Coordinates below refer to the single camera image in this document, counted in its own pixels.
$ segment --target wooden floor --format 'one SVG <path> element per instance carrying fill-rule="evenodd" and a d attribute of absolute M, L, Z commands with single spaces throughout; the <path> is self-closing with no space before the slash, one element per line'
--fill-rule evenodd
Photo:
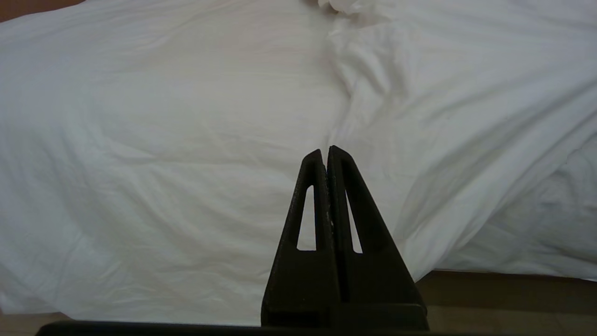
<path fill-rule="evenodd" d="M 496 335 L 595 336 L 597 316 L 484 308 L 429 306 L 432 331 Z M 43 325 L 68 319 L 63 314 L 0 316 L 0 336 L 27 336 Z"/>

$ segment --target brown surface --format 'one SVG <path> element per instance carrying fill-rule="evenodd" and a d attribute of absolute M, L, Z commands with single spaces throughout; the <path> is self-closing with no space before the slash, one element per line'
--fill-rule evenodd
<path fill-rule="evenodd" d="M 0 0 L 0 22 L 31 13 L 53 11 L 83 0 Z"/>
<path fill-rule="evenodd" d="M 597 314 L 597 283 L 579 279 L 433 271 L 417 287 L 430 306 Z"/>

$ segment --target bed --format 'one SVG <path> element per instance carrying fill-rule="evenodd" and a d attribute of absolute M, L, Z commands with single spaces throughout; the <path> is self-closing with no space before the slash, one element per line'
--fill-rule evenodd
<path fill-rule="evenodd" d="M 594 3 L 320 5 L 88 0 L 1 23 L 2 310 L 258 324 L 300 160 L 330 145 L 416 280 L 597 279 Z"/>

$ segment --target black plastic jaw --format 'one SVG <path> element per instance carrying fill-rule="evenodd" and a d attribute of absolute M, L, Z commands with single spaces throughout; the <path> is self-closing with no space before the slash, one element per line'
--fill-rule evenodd
<path fill-rule="evenodd" d="M 426 307 L 353 158 L 304 158 L 261 304 L 262 326 L 428 330 Z M 314 186 L 316 251 L 299 251 Z M 353 250 L 349 208 L 362 253 Z"/>

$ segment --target white duvet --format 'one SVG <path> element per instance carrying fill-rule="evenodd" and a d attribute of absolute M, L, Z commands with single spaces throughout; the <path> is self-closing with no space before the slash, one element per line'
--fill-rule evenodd
<path fill-rule="evenodd" d="M 1 24 L 2 309 L 257 324 L 300 160 L 331 144 L 418 279 L 597 130 L 592 2 L 331 4 Z"/>

